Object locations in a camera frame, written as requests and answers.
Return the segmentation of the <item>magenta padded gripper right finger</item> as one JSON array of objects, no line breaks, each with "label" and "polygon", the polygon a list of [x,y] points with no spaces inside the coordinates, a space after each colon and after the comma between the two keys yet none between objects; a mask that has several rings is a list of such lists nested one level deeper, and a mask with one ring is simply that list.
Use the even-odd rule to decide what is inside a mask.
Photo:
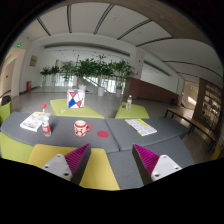
[{"label": "magenta padded gripper right finger", "polygon": [[159,156],[137,144],[133,145],[132,154],[144,185],[181,170],[168,155]]}]

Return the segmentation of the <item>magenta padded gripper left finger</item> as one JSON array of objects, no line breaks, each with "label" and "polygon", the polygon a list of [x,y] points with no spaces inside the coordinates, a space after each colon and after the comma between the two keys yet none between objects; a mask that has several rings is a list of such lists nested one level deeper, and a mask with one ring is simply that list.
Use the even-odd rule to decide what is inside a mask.
[{"label": "magenta padded gripper left finger", "polygon": [[79,185],[90,155],[91,145],[86,144],[66,155],[56,154],[42,169]]}]

